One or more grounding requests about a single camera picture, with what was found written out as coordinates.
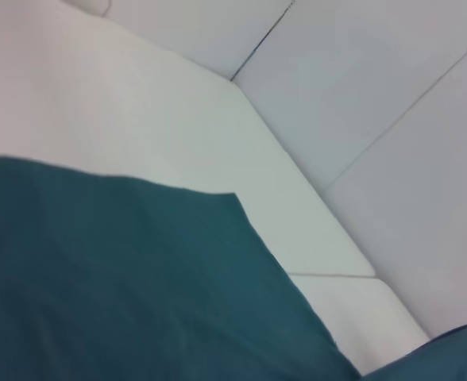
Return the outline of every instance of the teal fabric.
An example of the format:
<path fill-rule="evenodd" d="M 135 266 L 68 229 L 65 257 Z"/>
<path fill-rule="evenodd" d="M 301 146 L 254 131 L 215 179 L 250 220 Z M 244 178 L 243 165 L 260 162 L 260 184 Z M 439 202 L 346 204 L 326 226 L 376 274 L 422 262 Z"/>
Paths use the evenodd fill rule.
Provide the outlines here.
<path fill-rule="evenodd" d="M 235 195 L 0 158 L 0 381 L 359 377 Z"/>
<path fill-rule="evenodd" d="M 362 381 L 467 381 L 467 325 L 446 333 Z"/>

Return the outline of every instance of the white panel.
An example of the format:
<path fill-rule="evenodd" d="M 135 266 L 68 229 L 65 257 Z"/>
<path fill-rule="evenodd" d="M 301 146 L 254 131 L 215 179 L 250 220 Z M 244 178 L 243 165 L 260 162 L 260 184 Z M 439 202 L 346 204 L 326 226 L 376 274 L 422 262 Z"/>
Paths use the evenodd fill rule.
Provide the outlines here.
<path fill-rule="evenodd" d="M 115 24 L 0 0 L 0 154 L 235 192 L 289 272 L 372 275 L 235 85 Z"/>
<path fill-rule="evenodd" d="M 467 0 L 300 0 L 238 77 L 323 190 L 467 51 Z"/>
<path fill-rule="evenodd" d="M 467 323 L 467 57 L 325 200 L 428 333 Z"/>
<path fill-rule="evenodd" d="M 292 276 L 339 349 L 363 375 L 406 356 L 427 335 L 378 279 Z"/>
<path fill-rule="evenodd" d="M 230 79 L 290 0 L 113 0 L 108 18 Z"/>

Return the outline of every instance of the white wall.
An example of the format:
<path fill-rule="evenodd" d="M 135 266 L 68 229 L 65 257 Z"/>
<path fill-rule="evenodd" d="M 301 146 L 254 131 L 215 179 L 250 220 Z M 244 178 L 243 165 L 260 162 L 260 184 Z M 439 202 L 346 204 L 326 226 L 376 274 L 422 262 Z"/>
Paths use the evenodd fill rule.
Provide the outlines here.
<path fill-rule="evenodd" d="M 33 27 L 42 25 L 35 5 L 0 0 L 0 144 L 28 147 L 40 141 L 31 143 L 27 136 L 34 134 L 44 141 L 41 149 L 58 155 L 66 150 L 66 140 L 48 133 L 56 115 L 49 97 L 48 56 L 41 49 L 52 30 Z"/>
<path fill-rule="evenodd" d="M 237 77 L 318 191 L 467 51 L 467 0 L 299 0 Z"/>
<path fill-rule="evenodd" d="M 467 57 L 326 193 L 433 335 L 467 323 Z"/>
<path fill-rule="evenodd" d="M 467 57 L 405 113 L 466 53 L 467 0 L 300 0 L 237 78 L 433 335 L 467 323 Z"/>

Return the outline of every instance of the dark green fabric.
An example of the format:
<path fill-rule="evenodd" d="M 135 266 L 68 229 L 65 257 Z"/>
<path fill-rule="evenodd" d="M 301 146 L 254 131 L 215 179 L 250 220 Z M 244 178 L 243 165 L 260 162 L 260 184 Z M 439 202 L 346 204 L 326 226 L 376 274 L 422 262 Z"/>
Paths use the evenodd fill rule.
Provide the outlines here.
<path fill-rule="evenodd" d="M 0 381 L 358 377 L 235 195 L 0 159 Z"/>
<path fill-rule="evenodd" d="M 467 325 L 446 333 L 362 381 L 467 381 Z"/>

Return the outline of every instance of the gray wall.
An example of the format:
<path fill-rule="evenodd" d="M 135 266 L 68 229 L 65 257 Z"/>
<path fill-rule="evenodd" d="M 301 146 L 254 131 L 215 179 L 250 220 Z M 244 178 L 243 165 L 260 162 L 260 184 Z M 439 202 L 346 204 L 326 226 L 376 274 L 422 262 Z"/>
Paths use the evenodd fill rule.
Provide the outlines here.
<path fill-rule="evenodd" d="M 467 323 L 467 0 L 301 0 L 237 84 L 423 327 Z"/>

